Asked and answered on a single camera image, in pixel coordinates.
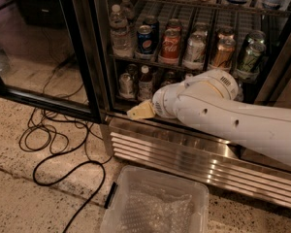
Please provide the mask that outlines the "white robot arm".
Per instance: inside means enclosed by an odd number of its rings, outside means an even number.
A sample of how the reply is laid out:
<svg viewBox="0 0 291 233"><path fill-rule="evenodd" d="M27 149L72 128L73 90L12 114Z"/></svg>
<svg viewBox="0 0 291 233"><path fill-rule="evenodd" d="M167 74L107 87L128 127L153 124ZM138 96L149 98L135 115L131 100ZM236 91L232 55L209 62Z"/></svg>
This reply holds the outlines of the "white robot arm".
<svg viewBox="0 0 291 233"><path fill-rule="evenodd" d="M127 112L131 119L176 118L291 166L291 109L238 102L235 79L220 69L159 88Z"/></svg>

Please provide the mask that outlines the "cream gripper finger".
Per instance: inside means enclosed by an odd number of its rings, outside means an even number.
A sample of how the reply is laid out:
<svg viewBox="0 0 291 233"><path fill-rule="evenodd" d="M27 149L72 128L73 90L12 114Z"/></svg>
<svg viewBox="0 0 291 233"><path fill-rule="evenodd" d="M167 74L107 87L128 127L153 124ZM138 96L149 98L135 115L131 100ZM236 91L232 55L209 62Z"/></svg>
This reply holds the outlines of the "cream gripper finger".
<svg viewBox="0 0 291 233"><path fill-rule="evenodd" d="M155 111L153 109L152 103L150 100L145 100L139 105L133 107L127 112L127 115L130 119L144 119L144 118L153 118L155 117Z"/></svg>

